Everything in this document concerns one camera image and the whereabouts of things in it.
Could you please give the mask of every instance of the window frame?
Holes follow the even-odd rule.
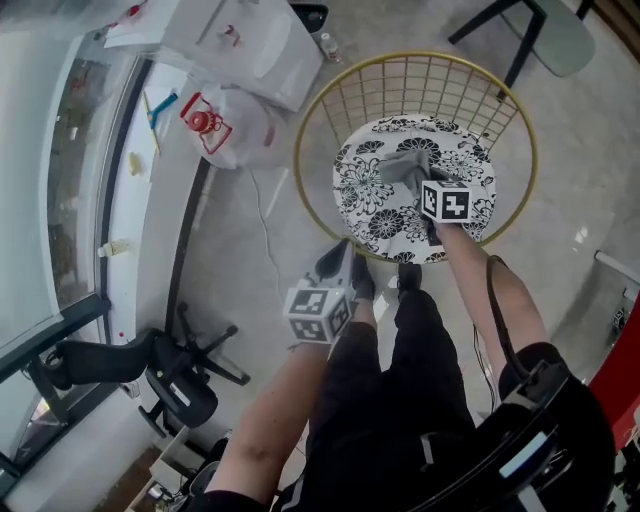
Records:
[[[111,208],[124,142],[152,64],[151,60],[136,58],[112,120],[98,190],[94,238],[96,252],[98,247],[109,241]],[[21,445],[33,453],[32,456],[25,457],[22,462],[11,460],[6,454],[0,452],[0,499],[9,494],[20,479],[58,441],[119,387],[115,383],[100,383],[80,399],[65,401],[57,395],[46,376],[38,371],[42,364],[40,360],[42,353],[93,321],[98,322],[102,341],[107,345],[113,344],[109,323],[111,302],[107,296],[108,261],[106,258],[95,258],[94,278],[93,293],[61,310],[56,315],[57,321],[49,322],[49,325],[42,329],[33,329],[33,335],[0,357],[0,384],[16,372],[29,368],[28,371],[36,389],[47,401],[51,414],[62,427],[53,435],[51,432],[38,432]]]

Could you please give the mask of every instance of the white cable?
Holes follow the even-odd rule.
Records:
[[[256,181],[256,177],[253,175],[253,169],[247,166],[249,170],[249,175],[251,176],[251,181],[253,182],[253,189],[256,193],[256,207],[258,208],[258,217],[260,217],[260,223],[262,224],[262,230],[264,231],[264,247],[267,251],[267,257],[271,260],[271,264],[273,265],[273,269],[276,271],[276,290],[278,292],[278,300],[280,304],[284,306],[284,301],[282,300],[282,295],[280,295],[280,269],[278,265],[276,265],[276,261],[273,259],[273,255],[271,254],[271,245],[269,244],[269,232],[267,231],[267,224],[264,221],[264,217],[262,216],[262,209],[260,208],[260,192],[258,190],[258,182]]]

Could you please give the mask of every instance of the forearm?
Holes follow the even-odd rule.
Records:
[[[207,490],[269,502],[315,405],[328,354],[326,346],[303,344],[289,355],[243,413]]]
[[[462,300],[485,341],[496,377],[506,364],[489,304],[486,266],[489,256],[464,230],[457,226],[437,226],[447,252]],[[545,341],[547,334],[538,310],[524,283],[504,265],[493,267],[494,290],[511,337],[514,350]]]

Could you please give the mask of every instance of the gray cloth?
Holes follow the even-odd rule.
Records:
[[[378,164],[382,183],[404,183],[416,199],[422,194],[424,180],[458,180],[429,165],[428,149],[408,149],[385,155]]]

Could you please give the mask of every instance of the black strap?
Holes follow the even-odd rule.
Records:
[[[495,254],[489,256],[489,259],[487,260],[487,293],[489,294],[489,304],[491,305],[493,319],[496,322],[496,330],[498,331],[500,346],[502,347],[504,356],[507,359],[507,363],[513,368],[518,380],[520,382],[524,382],[529,377],[529,372],[524,366],[522,366],[520,359],[518,359],[518,356],[516,356],[516,353],[513,351],[513,345],[511,344],[511,338],[509,337],[509,329],[507,329],[507,325],[504,322],[502,311],[500,311],[500,305],[498,304],[498,299],[496,298],[496,293],[493,289],[493,266],[496,261],[507,267],[506,263],[502,261],[500,256],[496,256]]]

